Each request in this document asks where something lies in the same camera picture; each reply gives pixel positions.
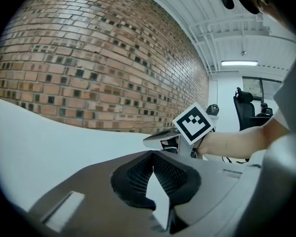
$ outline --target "wrist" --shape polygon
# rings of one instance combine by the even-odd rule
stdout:
[[[210,153],[210,145],[209,145],[209,138],[211,137],[211,134],[212,133],[209,132],[203,137],[200,145],[197,148],[198,155],[201,156],[201,155],[205,155],[205,154],[211,154]]]

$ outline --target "forearm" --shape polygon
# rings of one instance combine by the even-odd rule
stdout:
[[[198,153],[231,158],[250,158],[259,150],[266,149],[262,127],[251,127],[240,132],[210,132],[200,147]]]

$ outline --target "black mesh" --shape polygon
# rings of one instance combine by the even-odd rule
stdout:
[[[152,175],[153,154],[127,171],[127,180],[135,191],[146,196],[149,178]]]
[[[192,167],[159,151],[148,151],[114,171],[112,188],[128,205],[154,210],[155,203],[146,198],[153,172],[168,195],[171,206],[188,202],[201,185],[200,175]]]
[[[153,166],[153,171],[168,196],[182,187],[187,181],[185,172],[156,154],[153,155]]]

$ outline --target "headrest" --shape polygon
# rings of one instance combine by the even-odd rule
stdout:
[[[253,96],[249,92],[242,91],[241,88],[237,88],[235,96],[239,102],[251,103],[253,101]]]

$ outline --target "window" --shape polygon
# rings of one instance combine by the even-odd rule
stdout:
[[[274,94],[280,88],[281,84],[274,81],[262,80],[264,99],[273,100]]]
[[[259,79],[243,78],[243,91],[250,92],[255,100],[262,99],[262,89]]]
[[[254,100],[264,102],[264,100],[273,100],[274,94],[281,86],[280,81],[263,78],[242,77],[243,91],[250,92]]]

